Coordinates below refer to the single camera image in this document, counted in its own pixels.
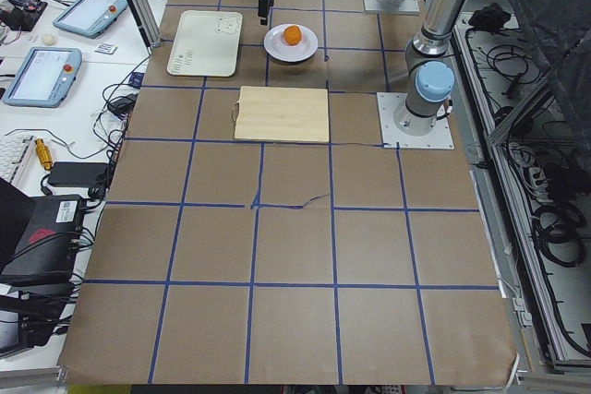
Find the orange fruit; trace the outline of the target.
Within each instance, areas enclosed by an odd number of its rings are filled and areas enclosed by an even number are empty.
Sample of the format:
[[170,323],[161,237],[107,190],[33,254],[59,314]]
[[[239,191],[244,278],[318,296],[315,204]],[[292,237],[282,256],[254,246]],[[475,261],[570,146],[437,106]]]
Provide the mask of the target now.
[[283,39],[290,46],[298,45],[302,39],[302,30],[297,25],[290,25],[283,30]]

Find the cream bear tray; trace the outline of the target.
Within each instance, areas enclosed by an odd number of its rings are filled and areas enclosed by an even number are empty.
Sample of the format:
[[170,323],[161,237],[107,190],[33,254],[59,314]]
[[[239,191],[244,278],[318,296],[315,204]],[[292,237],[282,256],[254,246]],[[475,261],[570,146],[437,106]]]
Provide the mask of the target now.
[[172,76],[231,77],[236,68],[243,16],[188,10],[181,14],[167,64]]

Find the white round plate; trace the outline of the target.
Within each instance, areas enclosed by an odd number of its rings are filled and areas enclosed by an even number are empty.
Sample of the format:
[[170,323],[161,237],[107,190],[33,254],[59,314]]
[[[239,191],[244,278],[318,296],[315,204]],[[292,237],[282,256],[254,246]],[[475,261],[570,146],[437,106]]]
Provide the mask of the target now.
[[309,59],[318,50],[316,34],[303,25],[297,25],[302,30],[303,39],[295,46],[290,46],[283,39],[283,30],[296,24],[282,24],[269,30],[264,37],[264,48],[273,58],[288,63],[299,63]]

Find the bamboo cutting board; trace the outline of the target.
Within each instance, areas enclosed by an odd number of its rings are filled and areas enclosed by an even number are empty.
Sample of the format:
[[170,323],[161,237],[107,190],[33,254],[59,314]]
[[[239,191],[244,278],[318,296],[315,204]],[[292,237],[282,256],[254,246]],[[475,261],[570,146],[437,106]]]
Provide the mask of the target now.
[[235,139],[327,143],[330,140],[325,89],[243,86]]

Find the small white label box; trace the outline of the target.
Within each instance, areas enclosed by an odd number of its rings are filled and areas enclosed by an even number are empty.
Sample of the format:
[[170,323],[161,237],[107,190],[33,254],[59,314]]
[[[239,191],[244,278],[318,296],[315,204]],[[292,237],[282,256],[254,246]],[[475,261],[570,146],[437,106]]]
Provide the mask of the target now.
[[117,45],[114,44],[109,44],[109,43],[100,43],[96,49],[95,52],[99,53],[99,54],[114,54],[116,52],[116,50],[118,49]]

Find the far blue teach pendant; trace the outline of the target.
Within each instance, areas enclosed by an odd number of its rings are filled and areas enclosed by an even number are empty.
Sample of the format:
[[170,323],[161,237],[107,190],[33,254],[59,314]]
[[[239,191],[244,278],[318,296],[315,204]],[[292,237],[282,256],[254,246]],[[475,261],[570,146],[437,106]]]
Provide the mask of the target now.
[[77,0],[53,21],[53,25],[93,39],[106,31],[126,8],[127,0]]

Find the blue teach pendant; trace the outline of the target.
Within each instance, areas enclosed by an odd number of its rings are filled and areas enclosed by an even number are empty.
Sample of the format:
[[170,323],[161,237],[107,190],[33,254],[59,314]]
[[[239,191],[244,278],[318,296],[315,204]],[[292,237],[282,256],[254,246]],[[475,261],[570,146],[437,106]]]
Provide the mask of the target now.
[[67,96],[82,63],[77,48],[33,47],[2,97],[9,106],[55,108]]
[[77,0],[53,21],[53,25],[93,39],[106,31],[126,8],[127,0]]

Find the near blue teach pendant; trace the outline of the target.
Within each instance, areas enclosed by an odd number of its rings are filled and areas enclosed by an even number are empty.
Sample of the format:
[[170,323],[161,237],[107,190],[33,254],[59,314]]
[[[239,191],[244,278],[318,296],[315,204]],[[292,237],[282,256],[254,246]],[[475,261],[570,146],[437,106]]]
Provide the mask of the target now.
[[67,96],[82,63],[77,48],[33,47],[2,97],[9,106],[55,108]]

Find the black power adapter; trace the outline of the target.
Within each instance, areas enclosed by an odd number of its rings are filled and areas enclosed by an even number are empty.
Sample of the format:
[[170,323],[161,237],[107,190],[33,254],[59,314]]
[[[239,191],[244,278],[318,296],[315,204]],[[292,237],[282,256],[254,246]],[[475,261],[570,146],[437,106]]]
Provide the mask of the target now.
[[90,187],[104,178],[106,162],[57,161],[50,171],[47,183],[52,187]]

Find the gold cylindrical part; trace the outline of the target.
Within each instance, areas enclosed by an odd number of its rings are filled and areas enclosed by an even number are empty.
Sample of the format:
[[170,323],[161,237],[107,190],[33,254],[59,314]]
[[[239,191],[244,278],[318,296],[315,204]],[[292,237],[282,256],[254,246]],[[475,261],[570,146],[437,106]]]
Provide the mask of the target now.
[[51,171],[54,166],[54,160],[48,146],[42,138],[35,139],[35,152],[43,169],[45,171]]

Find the white keyboard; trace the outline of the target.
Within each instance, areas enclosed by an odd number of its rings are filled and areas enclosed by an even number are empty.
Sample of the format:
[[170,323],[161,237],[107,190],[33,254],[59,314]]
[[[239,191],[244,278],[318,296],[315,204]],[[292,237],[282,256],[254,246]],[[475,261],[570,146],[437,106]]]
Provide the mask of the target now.
[[1,136],[1,178],[17,186],[34,153],[33,135]]

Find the black electronics box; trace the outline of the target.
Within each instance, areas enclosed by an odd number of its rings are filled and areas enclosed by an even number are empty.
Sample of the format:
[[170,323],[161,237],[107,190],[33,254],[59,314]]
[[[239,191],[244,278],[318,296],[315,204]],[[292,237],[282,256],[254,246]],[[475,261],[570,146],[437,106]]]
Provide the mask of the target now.
[[1,221],[1,282],[15,287],[65,283],[73,274],[86,200],[25,197]]

